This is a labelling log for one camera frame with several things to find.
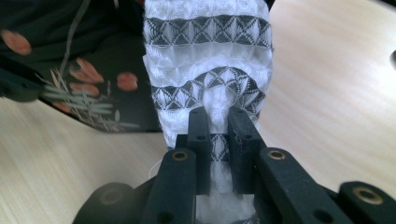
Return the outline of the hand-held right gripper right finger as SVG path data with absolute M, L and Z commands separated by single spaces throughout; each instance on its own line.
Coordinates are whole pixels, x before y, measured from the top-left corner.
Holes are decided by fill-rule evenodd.
M 255 159 L 263 145 L 262 138 L 248 113 L 237 107 L 229 110 L 228 135 L 233 191 L 252 194 L 256 175 Z

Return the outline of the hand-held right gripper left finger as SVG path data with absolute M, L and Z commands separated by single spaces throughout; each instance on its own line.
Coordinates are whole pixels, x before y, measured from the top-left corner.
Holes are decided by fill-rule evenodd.
M 210 193 L 211 140 L 208 118 L 203 106 L 189 113 L 188 132 L 177 136 L 176 147 L 184 147 L 195 153 L 197 194 Z

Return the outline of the white black patterned cloth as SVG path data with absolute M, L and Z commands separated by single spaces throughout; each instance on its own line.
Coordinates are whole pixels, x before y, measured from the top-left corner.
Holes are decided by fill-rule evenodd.
M 199 224 L 259 224 L 250 195 L 233 192 L 226 140 L 230 107 L 259 119 L 273 72 L 265 0 L 146 0 L 151 95 L 166 144 L 188 131 L 189 113 L 208 115 L 210 193 L 197 199 Z

